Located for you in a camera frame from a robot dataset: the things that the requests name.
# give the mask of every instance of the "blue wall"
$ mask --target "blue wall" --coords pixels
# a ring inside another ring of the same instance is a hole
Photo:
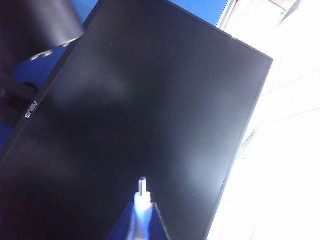
[[[88,17],[98,0],[71,0],[82,22]],[[191,12],[199,18],[216,25],[228,0],[171,0],[174,4]],[[52,55],[39,57],[34,61],[18,64],[11,75],[21,82],[32,82],[41,87],[49,74],[65,52],[65,48],[57,47]],[[0,122],[0,148],[9,137],[12,127]]]

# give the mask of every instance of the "monitor logo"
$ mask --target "monitor logo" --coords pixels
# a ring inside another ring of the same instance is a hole
[[[38,106],[38,103],[37,103],[36,101],[34,101],[34,102],[31,104],[29,110],[28,110],[28,111],[26,112],[26,114],[24,115],[24,117],[25,117],[26,119],[30,118],[30,117],[31,117],[31,114],[36,110],[37,106]]]

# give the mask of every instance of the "white tile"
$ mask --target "white tile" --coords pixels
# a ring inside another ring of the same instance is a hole
[[[265,110],[268,116],[264,122],[279,120],[289,116],[292,111],[297,88],[298,81],[295,81],[268,94],[268,105]]]
[[[315,51],[306,60],[302,75],[308,75],[320,70],[320,51]]]
[[[229,215],[220,240],[250,240],[256,224],[256,216],[252,208],[238,205]]]
[[[259,209],[253,240],[316,240],[320,110],[259,126],[248,174]]]
[[[293,109],[297,87],[298,81],[295,81],[261,96],[249,127],[255,128],[260,124],[289,117]]]
[[[221,200],[219,208],[215,214],[207,240],[220,240],[224,231],[227,220],[230,218],[232,212],[237,209],[236,203]]]
[[[291,115],[320,108],[320,70],[299,80]]]
[[[272,89],[277,89],[299,79],[302,76],[305,63],[306,59],[302,56],[290,56],[285,58],[279,64]]]
[[[277,26],[273,41],[270,42],[268,53],[272,58],[282,61],[288,55],[290,32],[283,26]]]

